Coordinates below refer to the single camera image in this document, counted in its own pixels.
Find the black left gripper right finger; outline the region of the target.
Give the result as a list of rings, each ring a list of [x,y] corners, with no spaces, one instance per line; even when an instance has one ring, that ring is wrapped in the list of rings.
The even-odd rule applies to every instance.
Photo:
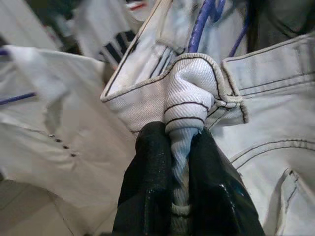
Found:
[[[207,130],[193,137],[189,200],[194,236],[263,236],[242,178]]]

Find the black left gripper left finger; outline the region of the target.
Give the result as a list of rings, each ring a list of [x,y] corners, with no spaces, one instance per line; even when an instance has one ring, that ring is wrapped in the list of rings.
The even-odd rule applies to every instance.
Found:
[[[118,200],[118,235],[166,236],[171,217],[172,154],[165,124],[146,124],[137,136],[135,151]]]

